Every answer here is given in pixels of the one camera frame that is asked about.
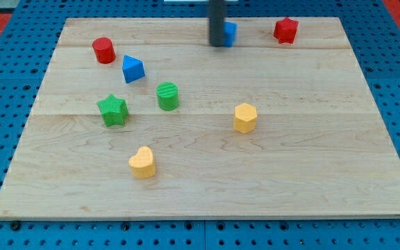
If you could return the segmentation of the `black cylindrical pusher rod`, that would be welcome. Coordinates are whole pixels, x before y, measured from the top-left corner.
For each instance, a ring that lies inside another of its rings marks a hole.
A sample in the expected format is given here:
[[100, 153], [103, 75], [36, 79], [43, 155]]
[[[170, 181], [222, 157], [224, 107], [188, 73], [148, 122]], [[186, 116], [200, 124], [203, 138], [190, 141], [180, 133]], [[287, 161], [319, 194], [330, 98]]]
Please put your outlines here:
[[225, 19], [224, 0], [209, 1], [209, 41], [214, 47], [224, 45], [224, 19]]

